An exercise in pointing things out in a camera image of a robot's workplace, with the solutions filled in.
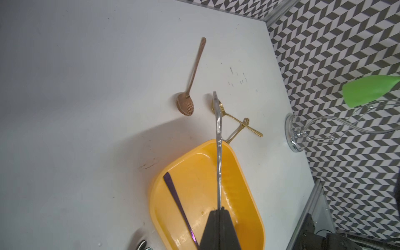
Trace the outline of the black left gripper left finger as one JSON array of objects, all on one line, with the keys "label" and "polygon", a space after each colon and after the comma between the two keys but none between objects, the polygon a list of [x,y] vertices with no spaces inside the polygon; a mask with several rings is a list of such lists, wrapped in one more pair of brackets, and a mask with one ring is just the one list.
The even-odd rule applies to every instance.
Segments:
[{"label": "black left gripper left finger", "polygon": [[199,247],[200,250],[218,250],[220,248],[219,226],[219,210],[212,210],[209,213],[208,220],[203,232]]}]

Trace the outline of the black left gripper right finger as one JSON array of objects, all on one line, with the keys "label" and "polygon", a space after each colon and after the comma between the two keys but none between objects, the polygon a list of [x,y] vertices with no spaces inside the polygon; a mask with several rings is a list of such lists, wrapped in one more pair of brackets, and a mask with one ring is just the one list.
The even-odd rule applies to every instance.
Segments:
[{"label": "black left gripper right finger", "polygon": [[241,246],[227,210],[220,210],[220,249],[221,250],[241,250]]}]

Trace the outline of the yellow plastic storage box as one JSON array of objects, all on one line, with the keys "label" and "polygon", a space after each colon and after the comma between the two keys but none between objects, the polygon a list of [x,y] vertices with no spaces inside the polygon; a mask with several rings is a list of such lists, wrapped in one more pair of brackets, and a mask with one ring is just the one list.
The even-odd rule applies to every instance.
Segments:
[{"label": "yellow plastic storage box", "polygon": [[[232,147],[222,143],[222,205],[229,211],[243,250],[265,247],[265,228]],[[165,167],[149,188],[151,219],[168,250],[194,250],[195,244],[163,176],[171,175],[198,241],[208,214],[217,208],[217,146],[207,141]]]}]

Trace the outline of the purple iridescent spoon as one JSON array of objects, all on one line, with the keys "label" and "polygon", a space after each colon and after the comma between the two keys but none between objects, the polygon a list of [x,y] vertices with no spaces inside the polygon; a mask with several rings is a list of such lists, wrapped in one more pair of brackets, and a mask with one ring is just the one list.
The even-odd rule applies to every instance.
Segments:
[{"label": "purple iridescent spoon", "polygon": [[180,202],[178,193],[176,191],[176,188],[175,188],[175,185],[174,185],[174,182],[172,180],[172,177],[171,177],[170,173],[166,172],[164,174],[164,176],[163,176],[163,179],[164,179],[164,182],[167,185],[167,187],[168,187],[168,189],[169,189],[169,191],[170,191],[170,193],[171,193],[171,195],[172,195],[172,197],[173,197],[173,199],[174,199],[174,201],[175,201],[175,203],[176,203],[176,205],[177,205],[177,207],[178,207],[178,209],[180,211],[180,214],[181,214],[181,216],[182,216],[182,218],[183,218],[183,220],[184,220],[184,222],[186,224],[186,227],[187,227],[187,229],[188,229],[188,231],[189,231],[189,233],[191,235],[191,238],[192,238],[192,240],[193,240],[193,242],[194,242],[194,244],[196,246],[196,249],[199,250],[200,246],[199,246],[198,240],[196,239],[195,234],[194,234],[194,232],[193,232],[193,230],[192,230],[192,228],[190,226],[190,223],[188,221],[188,218],[187,218],[187,216],[186,216],[186,214],[184,212],[183,206],[182,206],[182,204]]}]

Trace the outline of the ornate silver spoon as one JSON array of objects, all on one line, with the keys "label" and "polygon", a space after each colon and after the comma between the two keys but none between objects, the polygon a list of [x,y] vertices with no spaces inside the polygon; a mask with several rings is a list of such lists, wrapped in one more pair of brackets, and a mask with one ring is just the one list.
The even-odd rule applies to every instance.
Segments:
[{"label": "ornate silver spoon", "polygon": [[219,99],[216,91],[213,92],[213,108],[216,117],[216,145],[217,145],[217,207],[222,208],[222,111],[219,106]]}]

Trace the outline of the gold spoon plain handle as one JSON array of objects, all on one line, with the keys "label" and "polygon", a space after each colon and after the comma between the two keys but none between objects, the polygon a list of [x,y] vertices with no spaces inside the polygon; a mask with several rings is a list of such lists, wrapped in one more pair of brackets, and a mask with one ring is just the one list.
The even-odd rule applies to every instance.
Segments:
[{"label": "gold spoon plain handle", "polygon": [[232,118],[233,120],[237,121],[239,124],[243,125],[245,128],[248,128],[250,131],[255,133],[257,136],[259,136],[259,137],[263,137],[264,136],[261,132],[253,129],[249,125],[246,125],[244,122],[241,122],[240,120],[236,119],[232,115],[227,114],[221,101],[216,102],[215,100],[213,100],[212,103],[211,103],[211,109],[212,109],[212,111],[214,112],[214,114],[216,116],[216,134],[217,134],[217,139],[222,139],[222,118],[224,116],[228,116],[228,117]]}]

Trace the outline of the rose gold long spoon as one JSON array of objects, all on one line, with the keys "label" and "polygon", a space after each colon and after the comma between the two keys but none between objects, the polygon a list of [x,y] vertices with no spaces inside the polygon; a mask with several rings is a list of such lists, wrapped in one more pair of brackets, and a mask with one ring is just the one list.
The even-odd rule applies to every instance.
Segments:
[{"label": "rose gold long spoon", "polygon": [[200,42],[200,47],[198,50],[198,54],[196,56],[196,60],[195,60],[194,66],[193,66],[189,85],[185,92],[178,94],[177,99],[176,99],[177,108],[178,108],[179,112],[181,112],[185,116],[191,116],[194,113],[194,103],[192,101],[192,98],[190,97],[190,91],[191,91],[191,88],[192,88],[192,85],[194,82],[194,78],[195,78],[197,68],[199,66],[199,62],[200,62],[201,56],[203,54],[205,45],[206,45],[206,38],[202,37],[201,42]]}]

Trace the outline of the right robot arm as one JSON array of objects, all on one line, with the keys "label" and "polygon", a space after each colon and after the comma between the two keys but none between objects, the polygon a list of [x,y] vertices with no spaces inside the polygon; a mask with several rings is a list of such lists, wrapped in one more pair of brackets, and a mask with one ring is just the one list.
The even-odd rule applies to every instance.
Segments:
[{"label": "right robot arm", "polygon": [[352,240],[335,233],[320,236],[314,233],[315,225],[311,214],[306,214],[300,231],[289,250],[362,250]]}]

